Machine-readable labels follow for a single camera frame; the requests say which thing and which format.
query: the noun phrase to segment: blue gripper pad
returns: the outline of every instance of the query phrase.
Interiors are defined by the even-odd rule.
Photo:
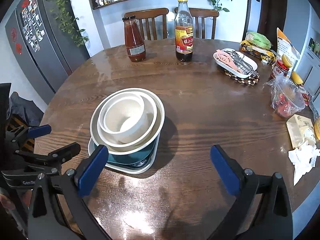
[[[92,155],[79,164],[75,180],[78,185],[78,196],[88,196],[94,187],[101,171],[108,161],[108,148],[99,145]]]
[[[51,131],[52,131],[51,126],[48,124],[38,126],[38,127],[31,127],[28,130],[27,138],[28,139],[38,138],[51,133]]]
[[[228,193],[233,196],[238,196],[241,181],[230,166],[232,159],[228,157],[219,145],[211,147],[210,158]]]

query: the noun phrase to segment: bottle label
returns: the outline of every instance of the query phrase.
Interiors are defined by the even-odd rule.
[[[144,45],[134,46],[134,47],[127,47],[127,50],[130,54],[130,56],[138,55],[142,52],[144,52]]]
[[[191,53],[193,49],[193,26],[176,26],[176,51],[183,54]]]

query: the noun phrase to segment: jar lid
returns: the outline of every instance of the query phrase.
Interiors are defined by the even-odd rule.
[[[279,60],[279,59],[278,59],[278,60],[277,60],[277,65],[278,65],[280,68],[282,68],[282,69],[284,69],[284,70],[286,70],[286,71],[289,70],[289,68],[286,67],[285,64],[283,64],[282,60]]]
[[[122,20],[123,21],[130,21],[130,20],[134,20],[135,18],[136,18],[136,16],[133,15],[133,16],[130,16],[130,17],[123,17]]]

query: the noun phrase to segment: hanging vine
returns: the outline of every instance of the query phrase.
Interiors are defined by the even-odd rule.
[[[65,8],[65,4],[68,3],[68,0],[51,0],[57,4],[57,9],[50,9],[50,12],[56,12],[55,20],[59,21],[59,29],[63,32],[68,33],[73,42],[79,47],[84,45],[89,38],[82,36],[81,33],[85,31],[85,29],[77,30],[75,28],[75,20],[79,20],[79,18],[74,18],[70,15],[70,12]]]

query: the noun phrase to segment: green bag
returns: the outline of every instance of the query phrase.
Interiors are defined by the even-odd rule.
[[[266,36],[260,33],[247,32],[245,39],[259,48],[271,49],[271,42],[266,38]]]

